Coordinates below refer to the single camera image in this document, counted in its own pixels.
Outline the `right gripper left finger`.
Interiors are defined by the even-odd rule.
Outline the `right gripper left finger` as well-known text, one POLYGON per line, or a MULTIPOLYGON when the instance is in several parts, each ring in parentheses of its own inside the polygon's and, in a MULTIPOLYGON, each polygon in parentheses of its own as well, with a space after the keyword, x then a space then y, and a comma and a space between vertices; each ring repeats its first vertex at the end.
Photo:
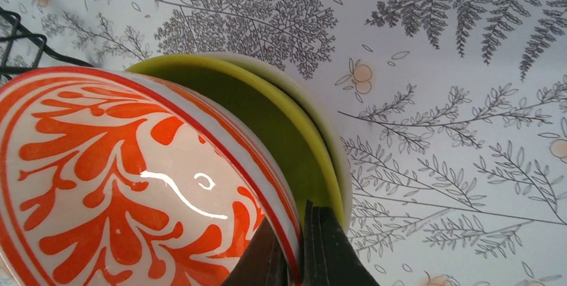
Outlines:
POLYGON ((267 219, 263 219, 249 246, 222 286, 283 286, 288 284, 284 254, 267 219))

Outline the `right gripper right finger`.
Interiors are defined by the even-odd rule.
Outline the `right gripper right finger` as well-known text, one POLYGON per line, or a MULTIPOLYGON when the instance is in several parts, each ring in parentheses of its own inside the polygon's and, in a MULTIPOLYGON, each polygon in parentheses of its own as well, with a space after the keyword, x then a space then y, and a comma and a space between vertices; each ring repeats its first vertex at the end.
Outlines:
POLYGON ((303 234, 304 285, 378 286, 331 208, 307 200, 303 234))

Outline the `yellow-green bowl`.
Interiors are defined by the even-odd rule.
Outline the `yellow-green bowl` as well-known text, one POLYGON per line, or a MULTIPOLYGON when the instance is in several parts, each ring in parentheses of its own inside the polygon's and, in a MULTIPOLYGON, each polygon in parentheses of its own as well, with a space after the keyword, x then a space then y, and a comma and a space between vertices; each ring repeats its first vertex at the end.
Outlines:
POLYGON ((312 200, 331 206, 344 223, 327 146, 309 115, 285 92, 242 67, 201 53, 152 57, 129 71, 180 84, 222 105, 265 144, 288 180, 299 211, 312 200))

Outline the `white bowl orange rim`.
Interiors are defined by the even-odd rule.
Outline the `white bowl orange rim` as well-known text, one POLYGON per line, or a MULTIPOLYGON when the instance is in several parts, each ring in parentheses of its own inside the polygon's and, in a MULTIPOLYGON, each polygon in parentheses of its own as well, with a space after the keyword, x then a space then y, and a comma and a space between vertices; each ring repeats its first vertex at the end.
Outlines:
POLYGON ((220 285, 262 224, 300 285, 282 171, 205 96, 66 66, 1 87, 2 285, 220 285))

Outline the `black wire dish rack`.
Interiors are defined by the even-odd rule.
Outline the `black wire dish rack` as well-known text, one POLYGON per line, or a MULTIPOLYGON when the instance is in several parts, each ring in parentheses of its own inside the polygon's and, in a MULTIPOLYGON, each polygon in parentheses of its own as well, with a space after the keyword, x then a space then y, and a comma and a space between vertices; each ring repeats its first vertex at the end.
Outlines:
POLYGON ((92 67, 74 57, 61 54, 47 44, 48 38, 34 33, 21 22, 20 14, 1 9, 1 85, 39 67, 60 65, 92 67))

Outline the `floral patterned table mat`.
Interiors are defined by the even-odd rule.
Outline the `floral patterned table mat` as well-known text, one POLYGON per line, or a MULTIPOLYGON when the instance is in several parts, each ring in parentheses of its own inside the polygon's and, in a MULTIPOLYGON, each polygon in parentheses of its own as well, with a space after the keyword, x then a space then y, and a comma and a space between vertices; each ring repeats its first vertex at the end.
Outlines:
POLYGON ((348 153, 348 238, 381 285, 566 284, 566 0, 1 0, 48 47, 124 69, 248 55, 348 153))

